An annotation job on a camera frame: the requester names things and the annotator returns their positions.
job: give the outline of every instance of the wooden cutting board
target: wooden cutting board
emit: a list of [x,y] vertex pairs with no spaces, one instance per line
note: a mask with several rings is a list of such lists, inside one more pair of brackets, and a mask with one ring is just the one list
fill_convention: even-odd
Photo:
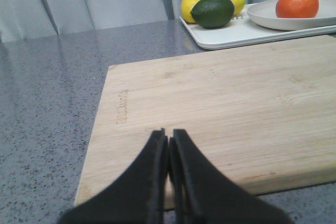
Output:
[[335,51],[324,35],[109,67],[75,204],[112,183],[162,127],[186,129],[253,194],[336,180]]

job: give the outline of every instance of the speckled countertop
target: speckled countertop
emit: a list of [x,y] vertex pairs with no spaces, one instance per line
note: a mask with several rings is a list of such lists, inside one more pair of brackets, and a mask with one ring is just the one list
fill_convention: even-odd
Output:
[[[0,44],[0,224],[72,207],[108,66],[202,51],[179,20]],[[296,223],[336,223],[335,183],[261,198]]]

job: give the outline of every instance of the gray countertop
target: gray countertop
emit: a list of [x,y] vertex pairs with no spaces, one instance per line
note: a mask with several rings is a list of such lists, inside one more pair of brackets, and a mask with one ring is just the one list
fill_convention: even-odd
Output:
[[[179,20],[0,44],[0,224],[72,207],[108,66],[202,51]],[[260,197],[296,223],[336,223],[335,183]]]

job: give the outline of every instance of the white tray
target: white tray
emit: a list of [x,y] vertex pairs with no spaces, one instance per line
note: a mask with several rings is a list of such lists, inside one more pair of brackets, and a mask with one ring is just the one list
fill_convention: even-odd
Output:
[[188,24],[180,20],[195,42],[202,48],[217,50],[265,42],[309,37],[336,32],[336,25],[297,31],[274,30],[261,27],[252,22],[246,10],[255,4],[245,5],[239,16],[234,17],[227,26],[219,29],[204,29],[197,24]]

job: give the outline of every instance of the orange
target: orange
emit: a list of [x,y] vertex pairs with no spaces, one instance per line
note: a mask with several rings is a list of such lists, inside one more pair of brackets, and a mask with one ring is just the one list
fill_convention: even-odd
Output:
[[278,18],[314,18],[319,10],[319,0],[278,0]]

